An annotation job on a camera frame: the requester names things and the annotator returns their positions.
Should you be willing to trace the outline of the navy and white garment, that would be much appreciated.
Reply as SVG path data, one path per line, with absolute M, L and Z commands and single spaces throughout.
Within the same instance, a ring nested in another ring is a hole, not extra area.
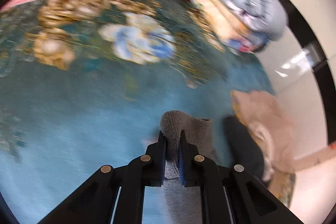
M 264 174 L 263 154 L 246 126 L 235 116 L 228 116 L 223 119 L 223 127 L 233 165 L 242 165 L 247 172 L 261 180 Z

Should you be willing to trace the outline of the pink fleece garment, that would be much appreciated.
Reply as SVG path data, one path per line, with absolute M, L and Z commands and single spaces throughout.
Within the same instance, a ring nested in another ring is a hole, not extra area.
M 262 180 L 271 180 L 277 170 L 292 173 L 294 125 L 277 97 L 255 90 L 247 93 L 233 90 L 230 95 L 236 117 L 262 151 L 265 164 Z

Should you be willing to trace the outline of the blue floral bed blanket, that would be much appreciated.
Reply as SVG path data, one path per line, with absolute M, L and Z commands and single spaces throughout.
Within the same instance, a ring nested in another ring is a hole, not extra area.
M 40 0 L 1 13 L 1 193 L 37 223 L 98 167 L 156 141 L 161 116 L 209 119 L 215 158 L 230 92 L 273 88 L 258 58 L 210 44 L 183 0 Z

